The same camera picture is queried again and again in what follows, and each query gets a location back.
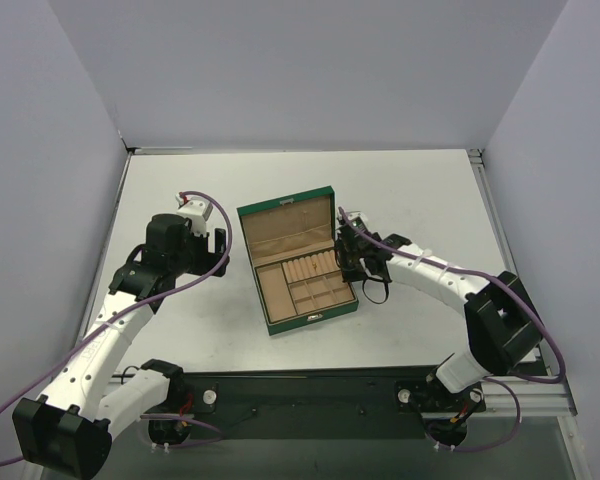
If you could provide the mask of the green jewelry box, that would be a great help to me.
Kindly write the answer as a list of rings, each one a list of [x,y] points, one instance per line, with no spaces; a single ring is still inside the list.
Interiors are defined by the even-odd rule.
[[[336,261],[332,187],[241,206],[237,214],[271,336],[358,309]]]

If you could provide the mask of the green tray with compartments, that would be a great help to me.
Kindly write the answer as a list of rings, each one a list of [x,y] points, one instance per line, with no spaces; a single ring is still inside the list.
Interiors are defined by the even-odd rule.
[[[255,278],[272,327],[305,325],[358,309],[356,293],[344,281],[333,249],[259,266]]]

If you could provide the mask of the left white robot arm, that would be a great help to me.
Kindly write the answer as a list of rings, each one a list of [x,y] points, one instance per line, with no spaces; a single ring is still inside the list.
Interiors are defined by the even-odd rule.
[[[105,389],[138,333],[162,302],[181,292],[176,281],[193,276],[199,284],[226,272],[230,226],[204,233],[202,217],[157,214],[145,240],[116,270],[98,318],[82,342],[57,366],[57,376],[35,400],[22,398],[12,420],[23,458],[77,479],[91,479],[103,467],[114,440],[158,406],[173,411],[185,387],[174,365],[142,370],[117,391]]]

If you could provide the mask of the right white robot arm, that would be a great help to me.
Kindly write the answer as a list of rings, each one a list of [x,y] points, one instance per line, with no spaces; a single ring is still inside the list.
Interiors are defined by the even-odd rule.
[[[467,345],[435,368],[434,387],[458,394],[489,375],[509,375],[543,339],[528,313],[493,281],[401,235],[381,238],[359,217],[338,223],[336,260],[346,281],[410,286],[463,316]]]

